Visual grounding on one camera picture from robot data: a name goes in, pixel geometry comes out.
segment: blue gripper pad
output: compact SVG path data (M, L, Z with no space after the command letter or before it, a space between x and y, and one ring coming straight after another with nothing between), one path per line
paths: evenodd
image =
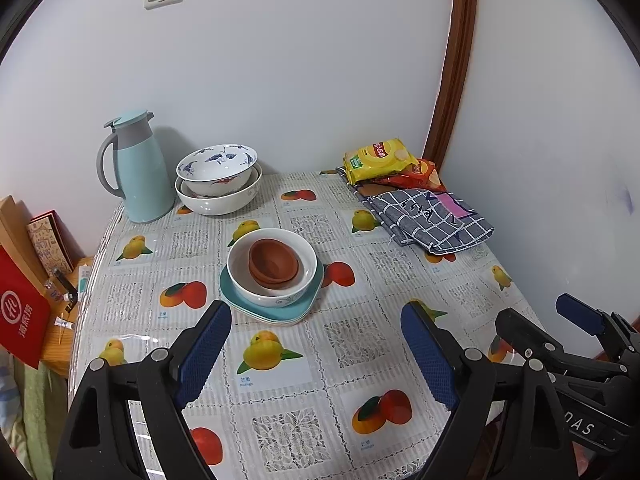
M569 294L558 296L556 312L589 335L600 335L604 332L600 313Z
M449 411L454 410L459 399L454 386L453 368L409 303L402 308L400 327L433 398L443 403Z
M200 396L231 330L231 310L226 303L220 301L217 310L210 316L207 314L193 329L188 329L200 331L200 335L182 358L178 372L180 387L174 396L174 403L181 410Z

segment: brown bowl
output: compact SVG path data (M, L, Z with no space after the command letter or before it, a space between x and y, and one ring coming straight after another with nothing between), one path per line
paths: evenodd
M279 288L298 273L296 253L286 244L272 238L263 238L249 248L249 272L259 285Z

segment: checkered cloth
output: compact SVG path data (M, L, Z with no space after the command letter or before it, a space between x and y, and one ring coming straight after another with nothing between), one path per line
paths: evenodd
M389 233L389 235L391 236L391 239L395 243L397 243L399 246L405 246L405 245L417 243L416 240L414 240L413 238L408 236L407 233L402 231L402 229L399 228L395 222L391 221L391 219L388 216L386 216L383 212L378 211L370 202L371 197L367 197L360 194L358 192L358 189L355 186L352 186L351 184L349 184L349 181L347 179L347 174L344 171L344 168L338 167L335 169L338 172L338 174L340 174L340 176L344 180L344 183L351 190L351 192L356 197L358 202L360 202L364 207L366 207L369 211L371 211L373 218L375 218L380 223L380 225L382 225L382 227L385 229L387 233Z
M449 254L486 241L494 228L453 193L398 189L369 198L381 215L431 254Z

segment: bowl with blue floral pattern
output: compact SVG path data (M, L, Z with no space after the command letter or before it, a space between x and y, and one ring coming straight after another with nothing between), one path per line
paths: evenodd
M196 195L225 196L242 189L258 160L244 144L217 144L196 150L178 163L175 173Z

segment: teal plate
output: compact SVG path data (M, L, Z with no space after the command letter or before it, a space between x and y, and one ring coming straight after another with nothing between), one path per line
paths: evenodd
M234 282L231 281L231 277L229 276L228 270L226 270L226 266L220 273L220 290L222 291L222 295L228 301L229 306L238 309L240 312L247 314L248 316L266 323L295 323L302 320L302 318L311 310L311 307L318 296L322 280L324 280L324 265L317 257L316 259L318 260L316 273L314 274L307 290L297 301L294 301L287 306L269 308L247 301L236 291L236 286L234 285Z

